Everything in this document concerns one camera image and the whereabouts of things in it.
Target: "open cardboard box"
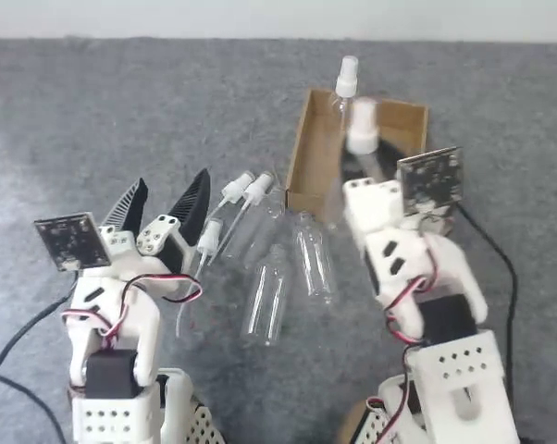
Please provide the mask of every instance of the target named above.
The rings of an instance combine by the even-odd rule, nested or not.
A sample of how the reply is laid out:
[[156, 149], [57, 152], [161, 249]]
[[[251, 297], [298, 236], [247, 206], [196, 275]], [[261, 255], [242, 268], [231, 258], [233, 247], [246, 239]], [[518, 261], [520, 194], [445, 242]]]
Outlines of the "open cardboard box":
[[[337, 177], [344, 132], [329, 113], [330, 90], [310, 89], [299, 120], [291, 167], [287, 177], [286, 205], [322, 220], [324, 198]], [[404, 154], [425, 151], [428, 108], [382, 100], [378, 110], [379, 135]]]

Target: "transparent bottle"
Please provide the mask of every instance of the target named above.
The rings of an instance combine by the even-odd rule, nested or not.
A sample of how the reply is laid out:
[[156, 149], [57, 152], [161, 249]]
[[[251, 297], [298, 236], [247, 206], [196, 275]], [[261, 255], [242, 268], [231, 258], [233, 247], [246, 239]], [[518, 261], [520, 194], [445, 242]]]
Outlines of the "transparent bottle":
[[341, 130], [346, 127], [351, 100], [356, 95], [358, 67], [359, 60], [355, 56], [347, 55], [342, 59], [336, 87], [328, 99], [329, 111], [339, 120]]
[[264, 207], [264, 202], [261, 202], [244, 215], [243, 220], [237, 226], [235, 233], [229, 240], [227, 247], [225, 247], [225, 250], [221, 253], [221, 257], [227, 263], [236, 267], [240, 266], [241, 260], [252, 242], [254, 233], [258, 227], [260, 227], [265, 216]]
[[278, 187], [273, 189], [261, 206], [263, 206], [264, 215], [243, 256], [243, 266], [246, 270], [255, 268], [279, 231], [280, 222], [285, 214], [284, 190]]
[[241, 325], [243, 339], [266, 346], [277, 343], [290, 282], [287, 253], [280, 245], [272, 245], [258, 267], [250, 290]]
[[307, 294], [314, 300], [333, 303], [337, 290], [327, 242], [320, 226], [309, 213], [300, 213], [298, 217], [293, 242], [298, 266], [303, 270]]
[[285, 213], [284, 190], [276, 187], [250, 213], [236, 229], [223, 257], [246, 270], [254, 269], [279, 230]]

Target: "white spray nozzle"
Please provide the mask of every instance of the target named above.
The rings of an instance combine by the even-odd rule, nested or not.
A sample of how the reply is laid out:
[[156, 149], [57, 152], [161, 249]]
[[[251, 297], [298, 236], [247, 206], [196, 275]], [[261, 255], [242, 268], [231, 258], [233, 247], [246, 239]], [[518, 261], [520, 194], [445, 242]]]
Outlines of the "white spray nozzle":
[[243, 198], [246, 203], [258, 205], [264, 198], [270, 185], [272, 185], [272, 180], [272, 173], [265, 171], [258, 179], [248, 185], [248, 188], [243, 192]]
[[355, 155], [371, 154], [378, 148], [378, 103], [368, 97], [353, 102], [346, 148]]
[[201, 235], [196, 245], [196, 251], [202, 255], [211, 255], [217, 251], [219, 237], [223, 222], [219, 219], [211, 219], [206, 224], [204, 233]]
[[254, 181], [254, 174], [250, 171], [244, 171], [241, 173], [237, 179], [232, 180], [228, 183], [221, 194], [223, 194], [223, 200], [236, 204], [241, 197], [246, 188]]
[[335, 92], [339, 97], [350, 99], [356, 95], [356, 73], [359, 59], [354, 55], [347, 55], [342, 59], [340, 75], [336, 79]]

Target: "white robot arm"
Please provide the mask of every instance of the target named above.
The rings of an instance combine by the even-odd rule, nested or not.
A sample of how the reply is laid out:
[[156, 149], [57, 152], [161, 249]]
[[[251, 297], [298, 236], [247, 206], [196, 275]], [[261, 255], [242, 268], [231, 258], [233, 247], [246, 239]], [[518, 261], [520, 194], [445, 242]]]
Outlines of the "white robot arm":
[[[194, 282], [186, 273], [209, 196], [203, 170], [170, 212], [143, 230], [142, 180], [100, 228], [90, 214], [36, 221], [58, 268], [80, 270], [62, 314], [72, 345], [75, 442], [180, 444], [204, 434], [211, 443], [224, 442], [208, 409], [193, 397], [188, 375], [157, 365], [160, 313], [154, 298], [166, 298], [180, 280]], [[197, 287], [182, 301], [198, 297]]]
[[[417, 167], [423, 179], [445, 180], [425, 171], [445, 170], [450, 152], [443, 152], [423, 154]], [[361, 177], [342, 188], [345, 218], [375, 298], [407, 343], [416, 344], [404, 351], [404, 375], [381, 384], [378, 406], [367, 404], [351, 442], [517, 444], [494, 334], [477, 327], [488, 306], [464, 253], [440, 234], [452, 202], [424, 195], [426, 211], [407, 211], [416, 198], [409, 188], [420, 188], [414, 185], [403, 177], [382, 183]], [[433, 189], [440, 197], [441, 188]]]

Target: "mounting hole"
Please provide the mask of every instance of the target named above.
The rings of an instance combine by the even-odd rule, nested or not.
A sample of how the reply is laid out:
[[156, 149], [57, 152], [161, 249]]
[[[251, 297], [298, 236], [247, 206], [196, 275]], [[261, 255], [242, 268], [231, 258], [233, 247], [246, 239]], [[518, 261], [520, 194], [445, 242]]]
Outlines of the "mounting hole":
[[388, 242], [388, 245], [386, 245], [386, 248], [383, 249], [383, 256], [390, 257], [397, 246], [398, 246], [398, 242], [390, 240]]
[[395, 261], [393, 261], [393, 264], [391, 264], [390, 267], [390, 273], [392, 276], [396, 276], [398, 274], [398, 272], [400, 271], [400, 268], [402, 268], [402, 265], [404, 265], [406, 261], [404, 261], [402, 258], [397, 257]]

